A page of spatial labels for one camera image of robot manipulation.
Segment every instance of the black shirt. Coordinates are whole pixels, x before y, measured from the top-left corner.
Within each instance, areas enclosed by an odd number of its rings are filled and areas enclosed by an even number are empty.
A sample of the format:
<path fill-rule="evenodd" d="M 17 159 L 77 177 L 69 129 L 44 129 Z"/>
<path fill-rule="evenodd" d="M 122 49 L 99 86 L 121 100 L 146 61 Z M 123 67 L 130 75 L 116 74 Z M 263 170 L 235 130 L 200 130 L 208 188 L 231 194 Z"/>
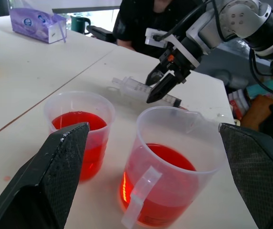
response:
<path fill-rule="evenodd" d="M 137 52 L 159 58 L 165 49 L 145 44 L 146 29 L 169 31 L 201 2 L 201 0 L 173 0 L 164 12 L 155 13 L 154 0 L 123 0 L 113 35 L 122 41 L 132 41 L 132 47 Z M 199 12 L 191 17 L 174 35 L 181 41 L 186 37 L 188 28 L 201 14 L 202 12 Z"/>

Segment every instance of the white table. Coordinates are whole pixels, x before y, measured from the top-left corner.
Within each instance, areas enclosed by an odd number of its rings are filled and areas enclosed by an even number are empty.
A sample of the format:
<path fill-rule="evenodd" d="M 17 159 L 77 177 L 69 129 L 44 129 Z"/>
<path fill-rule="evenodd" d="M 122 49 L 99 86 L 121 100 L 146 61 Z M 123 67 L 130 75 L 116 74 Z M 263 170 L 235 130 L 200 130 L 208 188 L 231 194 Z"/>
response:
<path fill-rule="evenodd" d="M 124 229 L 117 192 L 134 141 L 135 121 L 144 107 L 122 98 L 112 87 L 111 80 L 113 77 L 123 79 L 133 76 L 144 82 L 157 62 L 151 57 L 118 47 L 57 91 L 92 91 L 108 98 L 116 110 L 102 169 L 91 181 L 78 186 L 67 229 Z M 219 80 L 192 73 L 187 83 L 177 86 L 171 94 L 181 98 L 186 108 L 200 111 L 206 118 L 233 122 L 225 89 Z M 43 117 L 44 103 L 39 103 L 0 132 L 0 194 L 8 184 L 4 178 L 13 177 L 38 152 L 48 135 Z M 257 229 L 257 226 L 226 164 L 171 228 Z"/>
<path fill-rule="evenodd" d="M 68 31 L 46 44 L 12 31 L 0 18 L 0 129 L 111 52 L 116 45 Z"/>

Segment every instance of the person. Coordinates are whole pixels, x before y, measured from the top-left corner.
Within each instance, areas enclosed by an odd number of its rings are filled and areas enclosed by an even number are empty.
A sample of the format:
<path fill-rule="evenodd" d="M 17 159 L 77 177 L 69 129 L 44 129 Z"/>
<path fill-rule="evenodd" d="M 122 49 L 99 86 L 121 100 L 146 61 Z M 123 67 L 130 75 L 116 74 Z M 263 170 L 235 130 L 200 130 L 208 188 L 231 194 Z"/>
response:
<path fill-rule="evenodd" d="M 147 28 L 169 31 L 189 12 L 202 4 L 202 0 L 123 0 L 118 13 L 113 36 L 119 46 L 159 58 L 165 51 L 145 44 Z M 174 35 L 178 40 L 203 14 L 196 13 Z"/>

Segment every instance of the cup handle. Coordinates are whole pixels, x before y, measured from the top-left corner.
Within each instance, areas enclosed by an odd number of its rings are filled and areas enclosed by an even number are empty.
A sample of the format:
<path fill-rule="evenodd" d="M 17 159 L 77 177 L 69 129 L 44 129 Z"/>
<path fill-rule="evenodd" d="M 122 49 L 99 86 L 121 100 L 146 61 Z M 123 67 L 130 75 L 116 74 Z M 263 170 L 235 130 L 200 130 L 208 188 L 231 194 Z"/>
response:
<path fill-rule="evenodd" d="M 161 178 L 162 173 L 156 171 L 152 166 L 142 175 L 135 184 L 131 194 L 129 206 L 121 219 L 121 223 L 127 228 L 132 229 L 136 223 L 143 204 L 152 188 Z"/>

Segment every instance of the textured black pad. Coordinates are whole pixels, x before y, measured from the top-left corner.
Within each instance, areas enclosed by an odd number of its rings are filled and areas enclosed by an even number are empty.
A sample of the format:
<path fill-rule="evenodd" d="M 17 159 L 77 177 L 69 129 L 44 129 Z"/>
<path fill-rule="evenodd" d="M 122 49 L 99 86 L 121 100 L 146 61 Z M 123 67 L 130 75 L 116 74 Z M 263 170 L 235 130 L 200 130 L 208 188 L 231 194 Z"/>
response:
<path fill-rule="evenodd" d="M 81 172 L 87 123 L 51 134 L 0 195 L 0 229 L 62 229 Z"/>
<path fill-rule="evenodd" d="M 273 139 L 230 124 L 222 124 L 220 133 L 235 184 L 254 221 L 259 229 L 273 229 Z"/>

